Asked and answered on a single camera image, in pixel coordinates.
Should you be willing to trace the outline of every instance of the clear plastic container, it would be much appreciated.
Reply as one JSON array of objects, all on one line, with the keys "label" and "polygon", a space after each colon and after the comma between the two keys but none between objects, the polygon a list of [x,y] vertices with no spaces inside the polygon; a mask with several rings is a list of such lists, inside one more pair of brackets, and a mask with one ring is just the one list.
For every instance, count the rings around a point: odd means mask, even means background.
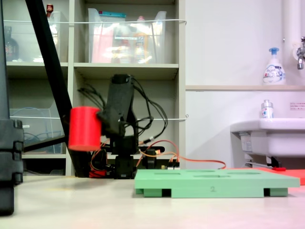
[{"label": "clear plastic container", "polygon": [[[67,19],[61,12],[53,12],[49,18],[49,25],[60,62],[68,61],[69,25],[56,23],[64,21],[67,21]],[[43,62],[32,23],[5,21],[4,26],[11,27],[11,38],[17,43],[19,49],[16,54],[17,57],[13,58],[12,61]]]},{"label": "clear plastic container", "polygon": [[[92,63],[164,63],[165,22],[101,23],[96,9],[88,9],[89,62]],[[166,12],[156,20],[166,18]]]},{"label": "clear plastic container", "polygon": [[[10,109],[10,118],[21,120],[24,131],[24,143],[32,144],[63,135],[63,129],[55,102],[49,109],[24,107]],[[26,154],[62,154],[63,143],[27,152]]]}]

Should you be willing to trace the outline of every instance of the shelf board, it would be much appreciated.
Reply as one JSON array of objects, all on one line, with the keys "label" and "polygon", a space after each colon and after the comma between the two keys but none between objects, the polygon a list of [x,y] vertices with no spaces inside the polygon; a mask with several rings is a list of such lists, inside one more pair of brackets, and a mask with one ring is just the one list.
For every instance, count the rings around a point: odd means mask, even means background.
[{"label": "shelf board", "polygon": [[93,4],[174,5],[175,0],[85,0]]},{"label": "shelf board", "polygon": [[[108,158],[109,160],[111,160],[111,159],[115,159],[116,156],[117,156],[117,155],[108,154],[108,155],[107,155],[107,158]],[[140,154],[133,155],[133,158],[134,158],[135,160],[139,160],[140,157],[141,157]],[[163,160],[169,160],[169,159],[171,159],[171,158],[172,158],[172,155],[163,155],[163,156],[158,156],[158,157],[157,157],[157,159],[163,159]]]},{"label": "shelf board", "polygon": [[305,91],[303,85],[186,85],[186,91]]},{"label": "shelf board", "polygon": [[[10,79],[47,79],[44,63],[38,62],[6,62]],[[65,79],[68,78],[68,63],[61,63]]]},{"label": "shelf board", "polygon": [[22,159],[66,158],[65,154],[22,154]]},{"label": "shelf board", "polygon": [[179,65],[75,63],[74,68],[85,79],[110,79],[114,74],[130,74],[138,80],[173,80]]}]

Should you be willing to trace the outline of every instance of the red cylinder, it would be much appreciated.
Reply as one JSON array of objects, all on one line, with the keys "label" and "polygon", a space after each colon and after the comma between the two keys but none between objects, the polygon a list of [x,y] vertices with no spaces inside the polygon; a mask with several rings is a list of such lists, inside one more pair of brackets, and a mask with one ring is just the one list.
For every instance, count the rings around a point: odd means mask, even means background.
[{"label": "red cylinder", "polygon": [[75,151],[100,149],[102,123],[96,113],[99,108],[80,106],[71,109],[68,148]]}]

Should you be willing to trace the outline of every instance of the green foam board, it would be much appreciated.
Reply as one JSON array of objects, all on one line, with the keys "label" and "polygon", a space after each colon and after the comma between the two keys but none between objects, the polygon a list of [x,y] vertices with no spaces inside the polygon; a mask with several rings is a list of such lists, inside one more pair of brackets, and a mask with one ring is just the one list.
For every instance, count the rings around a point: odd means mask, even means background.
[{"label": "green foam board", "polygon": [[289,187],[300,187],[300,179],[256,169],[139,169],[135,177],[136,194],[144,197],[282,197]]}]

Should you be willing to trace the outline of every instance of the table surface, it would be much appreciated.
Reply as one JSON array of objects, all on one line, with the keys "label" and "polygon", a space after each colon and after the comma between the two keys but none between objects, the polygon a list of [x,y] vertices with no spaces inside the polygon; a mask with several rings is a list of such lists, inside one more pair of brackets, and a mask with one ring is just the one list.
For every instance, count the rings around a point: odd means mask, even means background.
[{"label": "table surface", "polygon": [[143,198],[133,180],[25,177],[0,229],[305,229],[305,187],[288,197]]}]

